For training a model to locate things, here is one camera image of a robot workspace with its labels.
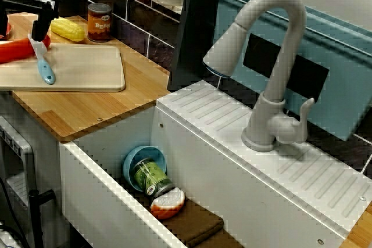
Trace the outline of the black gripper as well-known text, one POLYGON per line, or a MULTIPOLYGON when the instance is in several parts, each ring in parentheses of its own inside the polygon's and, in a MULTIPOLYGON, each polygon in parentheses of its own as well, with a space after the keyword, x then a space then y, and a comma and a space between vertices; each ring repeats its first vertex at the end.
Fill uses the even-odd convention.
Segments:
POLYGON ((38 19, 33 21, 31 38, 40 42, 47 36, 51 21, 59 17, 60 0, 37 1, 39 2, 40 10, 37 13, 38 19))

